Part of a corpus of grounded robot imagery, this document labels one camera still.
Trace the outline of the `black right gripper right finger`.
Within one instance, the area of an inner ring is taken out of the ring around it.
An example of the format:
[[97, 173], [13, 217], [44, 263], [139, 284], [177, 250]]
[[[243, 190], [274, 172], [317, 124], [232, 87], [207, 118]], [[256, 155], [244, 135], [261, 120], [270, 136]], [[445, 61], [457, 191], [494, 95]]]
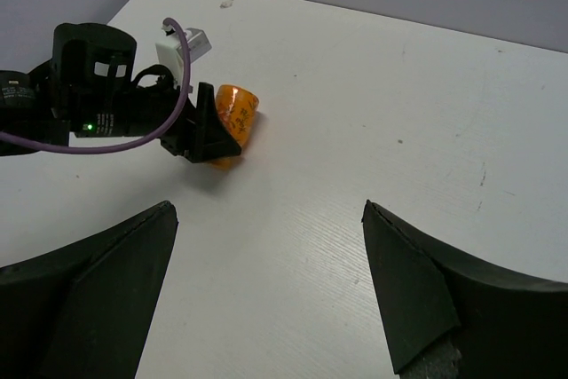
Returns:
[[401, 378], [564, 378], [567, 286], [491, 264], [368, 201], [367, 259]]

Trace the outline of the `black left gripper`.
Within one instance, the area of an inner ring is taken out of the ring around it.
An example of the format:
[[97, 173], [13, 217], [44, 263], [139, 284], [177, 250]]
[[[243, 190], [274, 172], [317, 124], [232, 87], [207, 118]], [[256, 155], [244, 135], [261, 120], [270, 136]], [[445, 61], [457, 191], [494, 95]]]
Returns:
[[[53, 31], [51, 58], [26, 75], [26, 149], [55, 154], [114, 154], [165, 139], [188, 103], [190, 52], [184, 29], [172, 26], [182, 44], [181, 85], [160, 64], [132, 73], [137, 42], [98, 23], [62, 23]], [[214, 87], [198, 84], [191, 162], [241, 154], [223, 124]]]

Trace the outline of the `orange bottle with patterned label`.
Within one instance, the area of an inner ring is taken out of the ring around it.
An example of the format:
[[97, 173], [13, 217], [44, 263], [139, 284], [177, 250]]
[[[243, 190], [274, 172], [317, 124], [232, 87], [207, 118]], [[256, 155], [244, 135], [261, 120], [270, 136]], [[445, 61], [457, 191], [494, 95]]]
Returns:
[[244, 152], [255, 123], [258, 97], [239, 86], [223, 84], [215, 101], [219, 118]]

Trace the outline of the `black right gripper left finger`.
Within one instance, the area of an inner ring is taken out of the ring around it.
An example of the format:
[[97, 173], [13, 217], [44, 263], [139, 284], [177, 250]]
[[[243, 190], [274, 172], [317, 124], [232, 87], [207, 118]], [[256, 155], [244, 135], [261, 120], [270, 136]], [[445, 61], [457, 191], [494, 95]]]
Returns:
[[3, 378], [133, 378], [178, 230], [163, 201], [1, 269]]

